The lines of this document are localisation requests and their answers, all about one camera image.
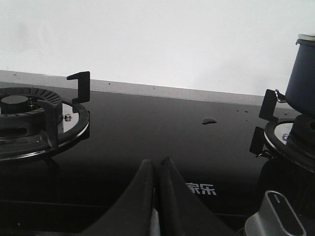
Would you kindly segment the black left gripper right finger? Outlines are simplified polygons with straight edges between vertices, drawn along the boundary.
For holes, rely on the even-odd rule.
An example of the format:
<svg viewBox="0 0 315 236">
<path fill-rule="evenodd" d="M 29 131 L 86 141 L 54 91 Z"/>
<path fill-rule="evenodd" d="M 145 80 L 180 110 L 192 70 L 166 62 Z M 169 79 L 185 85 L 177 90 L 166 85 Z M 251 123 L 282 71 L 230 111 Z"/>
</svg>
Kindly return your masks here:
<svg viewBox="0 0 315 236">
<path fill-rule="evenodd" d="M 160 225 L 163 236 L 235 236 L 188 188 L 169 157 L 159 167 Z"/>
</svg>

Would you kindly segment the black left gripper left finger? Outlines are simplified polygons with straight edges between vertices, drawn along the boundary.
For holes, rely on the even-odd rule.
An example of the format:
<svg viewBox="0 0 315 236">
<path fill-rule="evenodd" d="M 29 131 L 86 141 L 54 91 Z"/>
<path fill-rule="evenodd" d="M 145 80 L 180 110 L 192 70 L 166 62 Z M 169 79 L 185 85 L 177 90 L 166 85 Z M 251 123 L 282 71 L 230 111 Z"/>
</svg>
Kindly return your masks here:
<svg viewBox="0 0 315 236">
<path fill-rule="evenodd" d="M 154 167 L 143 160 L 133 180 L 115 204 L 82 236 L 148 236 L 154 193 Z"/>
</svg>

